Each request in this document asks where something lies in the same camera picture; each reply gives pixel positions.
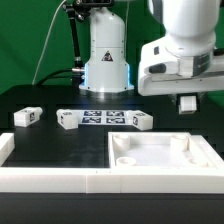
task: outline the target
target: camera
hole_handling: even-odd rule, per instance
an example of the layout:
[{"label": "camera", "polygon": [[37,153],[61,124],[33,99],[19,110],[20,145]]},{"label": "camera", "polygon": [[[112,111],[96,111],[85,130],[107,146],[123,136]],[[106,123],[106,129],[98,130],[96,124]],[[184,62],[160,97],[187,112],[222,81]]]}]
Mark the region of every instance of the camera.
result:
[{"label": "camera", "polygon": [[100,7],[111,7],[114,5],[115,0],[75,0],[74,6],[81,7],[91,7],[91,8],[100,8]]}]

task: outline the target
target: black surface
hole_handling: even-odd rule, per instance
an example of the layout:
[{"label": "black surface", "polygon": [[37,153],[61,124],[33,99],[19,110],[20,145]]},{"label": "black surface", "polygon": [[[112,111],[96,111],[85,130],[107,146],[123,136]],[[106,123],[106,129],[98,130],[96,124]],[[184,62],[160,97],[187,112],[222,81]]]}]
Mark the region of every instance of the black surface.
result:
[{"label": "black surface", "polygon": [[[14,127],[13,113],[44,109],[28,128]],[[204,98],[193,115],[178,115],[167,96],[100,100],[78,96],[70,87],[16,86],[0,96],[0,134],[15,133],[16,148],[4,166],[108,167],[108,131],[132,126],[80,126],[65,131],[58,109],[141,110],[154,117],[153,131],[202,135],[223,156],[224,116]],[[0,223],[222,223],[223,195],[183,194],[0,194]]]}]

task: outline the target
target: green screen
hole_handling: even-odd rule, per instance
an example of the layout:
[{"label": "green screen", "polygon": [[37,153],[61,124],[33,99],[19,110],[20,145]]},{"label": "green screen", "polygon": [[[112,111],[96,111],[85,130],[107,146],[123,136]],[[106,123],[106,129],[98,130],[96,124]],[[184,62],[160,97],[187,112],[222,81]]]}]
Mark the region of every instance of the green screen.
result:
[{"label": "green screen", "polygon": [[[31,84],[44,41],[60,0],[11,0],[0,2],[0,93],[12,86]],[[127,2],[117,2],[110,9],[126,19]],[[164,35],[164,28],[150,15],[146,0],[130,2],[127,28],[126,60],[131,67],[131,83],[136,85],[141,48]],[[224,12],[216,28],[217,47],[224,47]],[[89,21],[78,23],[83,61],[90,56]],[[73,46],[67,14],[61,9],[47,45],[37,80],[49,73],[73,66]],[[70,80],[52,80],[48,84],[69,84]],[[210,94],[222,104],[223,93]]]}]

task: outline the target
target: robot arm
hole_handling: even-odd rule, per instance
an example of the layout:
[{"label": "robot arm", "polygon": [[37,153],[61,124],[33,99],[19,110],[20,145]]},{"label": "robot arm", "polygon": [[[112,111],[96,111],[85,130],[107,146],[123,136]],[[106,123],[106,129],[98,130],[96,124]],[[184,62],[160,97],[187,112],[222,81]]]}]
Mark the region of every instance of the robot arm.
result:
[{"label": "robot arm", "polygon": [[142,95],[211,91],[220,87],[223,56],[216,58],[215,26],[222,0],[148,0],[165,37],[143,46],[139,66]]},{"label": "robot arm", "polygon": [[124,54],[125,23],[107,9],[114,2],[115,0],[75,0],[72,5],[66,6],[70,23],[73,20],[71,27],[74,43],[78,39],[74,20],[82,22],[87,17],[90,18],[91,56],[85,64],[82,76],[84,80],[78,83],[83,95],[120,98],[133,93],[134,87],[129,82],[129,65]]}]

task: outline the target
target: white block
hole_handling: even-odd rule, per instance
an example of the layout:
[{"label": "white block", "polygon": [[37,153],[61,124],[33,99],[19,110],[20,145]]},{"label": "white block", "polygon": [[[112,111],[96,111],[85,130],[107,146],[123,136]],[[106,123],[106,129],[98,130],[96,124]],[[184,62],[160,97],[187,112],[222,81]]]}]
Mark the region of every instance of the white block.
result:
[{"label": "white block", "polygon": [[0,192],[86,193],[82,169],[1,168],[0,183]]},{"label": "white block", "polygon": [[4,133],[0,136],[0,166],[5,162],[8,156],[15,148],[14,134]]},{"label": "white block", "polygon": [[132,124],[141,131],[150,130],[153,128],[153,117],[138,111],[133,115]]},{"label": "white block", "polygon": [[130,125],[132,125],[134,115],[138,114],[138,113],[142,113],[142,111],[140,111],[140,110],[128,110],[126,112],[126,116],[128,118],[128,121],[129,121]]},{"label": "white block", "polygon": [[182,96],[180,98],[179,114],[193,114],[196,110],[196,96]]},{"label": "white block", "polygon": [[27,107],[14,113],[14,125],[27,127],[40,120],[43,110],[40,107]]},{"label": "white block", "polygon": [[71,110],[57,111],[58,123],[66,130],[78,128],[78,116]]}]

